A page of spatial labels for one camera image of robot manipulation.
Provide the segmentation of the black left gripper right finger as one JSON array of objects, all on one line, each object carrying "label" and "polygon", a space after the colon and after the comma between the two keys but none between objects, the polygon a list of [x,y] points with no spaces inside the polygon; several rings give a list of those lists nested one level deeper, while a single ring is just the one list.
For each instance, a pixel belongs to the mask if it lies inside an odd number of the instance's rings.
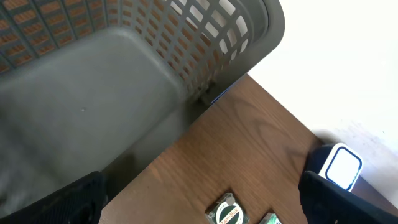
[{"label": "black left gripper right finger", "polygon": [[397,217],[357,197],[312,171],[298,185],[309,224],[397,224]]}]

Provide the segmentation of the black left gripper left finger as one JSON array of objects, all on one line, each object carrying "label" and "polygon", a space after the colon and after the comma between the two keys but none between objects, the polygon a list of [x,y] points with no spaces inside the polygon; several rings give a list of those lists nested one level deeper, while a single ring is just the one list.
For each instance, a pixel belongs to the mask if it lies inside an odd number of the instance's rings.
[{"label": "black left gripper left finger", "polygon": [[105,176],[95,171],[1,218],[1,223],[97,224],[106,201]]}]

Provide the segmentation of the green tissue pack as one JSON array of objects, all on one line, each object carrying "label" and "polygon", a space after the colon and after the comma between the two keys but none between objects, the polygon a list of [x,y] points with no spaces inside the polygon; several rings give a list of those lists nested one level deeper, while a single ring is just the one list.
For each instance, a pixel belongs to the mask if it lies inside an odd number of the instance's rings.
[{"label": "green tissue pack", "polygon": [[275,213],[267,213],[258,224],[282,224]]}]

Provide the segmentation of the round black tin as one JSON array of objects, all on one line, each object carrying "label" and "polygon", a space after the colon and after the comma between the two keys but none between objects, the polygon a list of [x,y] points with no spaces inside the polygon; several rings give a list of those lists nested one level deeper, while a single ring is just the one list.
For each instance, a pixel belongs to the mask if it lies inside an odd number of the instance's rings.
[{"label": "round black tin", "polygon": [[205,211],[210,224],[247,224],[249,217],[232,192],[226,192]]}]

